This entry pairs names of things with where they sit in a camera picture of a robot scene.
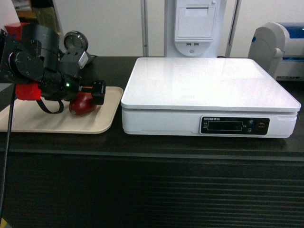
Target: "white wall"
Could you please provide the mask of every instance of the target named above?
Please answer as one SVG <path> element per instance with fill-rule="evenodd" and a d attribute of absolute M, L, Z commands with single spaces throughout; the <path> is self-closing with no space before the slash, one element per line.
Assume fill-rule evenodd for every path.
<path fill-rule="evenodd" d="M 258 27 L 267 22 L 304 22 L 304 0 L 242 0 L 237 22 L 230 56 L 247 57 Z"/>
<path fill-rule="evenodd" d="M 228 0 L 223 40 L 218 55 L 225 55 L 234 4 Z M 54 0 L 63 35 L 85 34 L 89 53 L 99 56 L 142 56 L 141 0 Z M 163 56 L 164 0 L 147 0 L 149 56 Z"/>
<path fill-rule="evenodd" d="M 5 25 L 19 22 L 19 18 L 15 11 L 11 0 L 0 0 L 0 29 L 4 29 Z"/>
<path fill-rule="evenodd" d="M 140 0 L 53 0 L 63 34 L 77 30 L 98 56 L 142 56 Z"/>

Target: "lcd display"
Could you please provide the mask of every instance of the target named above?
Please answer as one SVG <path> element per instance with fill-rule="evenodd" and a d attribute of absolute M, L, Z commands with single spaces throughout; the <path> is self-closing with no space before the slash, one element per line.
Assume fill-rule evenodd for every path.
<path fill-rule="evenodd" d="M 242 126 L 239 121 L 208 121 L 210 131 L 242 131 Z"/>

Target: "robotic arm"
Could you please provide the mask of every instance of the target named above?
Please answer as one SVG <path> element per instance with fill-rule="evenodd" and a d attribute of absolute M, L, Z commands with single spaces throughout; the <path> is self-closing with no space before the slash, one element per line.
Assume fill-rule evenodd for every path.
<path fill-rule="evenodd" d="M 93 59 L 87 45 L 83 34 L 72 31 L 65 36 L 67 51 L 62 53 L 58 34 L 49 28 L 25 25 L 21 41 L 0 29 L 0 83 L 36 83 L 38 93 L 51 101 L 73 101 L 78 92 L 91 93 L 93 104 L 102 105 L 105 81 L 84 85 L 78 76 Z"/>

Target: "white machine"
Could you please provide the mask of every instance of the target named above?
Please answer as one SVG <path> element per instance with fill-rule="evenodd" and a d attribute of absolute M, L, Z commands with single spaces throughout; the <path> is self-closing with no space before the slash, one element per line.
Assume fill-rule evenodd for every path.
<path fill-rule="evenodd" d="M 166 0 L 165 57 L 216 57 L 227 0 Z"/>
<path fill-rule="evenodd" d="M 129 134 L 287 138 L 301 104 L 251 59 L 139 58 L 121 100 Z"/>
<path fill-rule="evenodd" d="M 304 81 L 304 23 L 266 23 L 248 54 L 278 81 Z"/>

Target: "scale button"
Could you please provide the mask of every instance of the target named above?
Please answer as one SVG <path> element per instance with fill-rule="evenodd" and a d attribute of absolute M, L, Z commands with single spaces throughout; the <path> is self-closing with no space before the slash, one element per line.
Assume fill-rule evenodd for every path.
<path fill-rule="evenodd" d="M 265 128 L 266 128 L 266 124 L 263 123 L 263 122 L 259 122 L 259 123 L 257 124 L 257 126 L 256 126 L 256 129 L 259 130 L 259 131 L 261 131 L 261 130 L 263 130 L 263 129 L 265 129 Z"/>

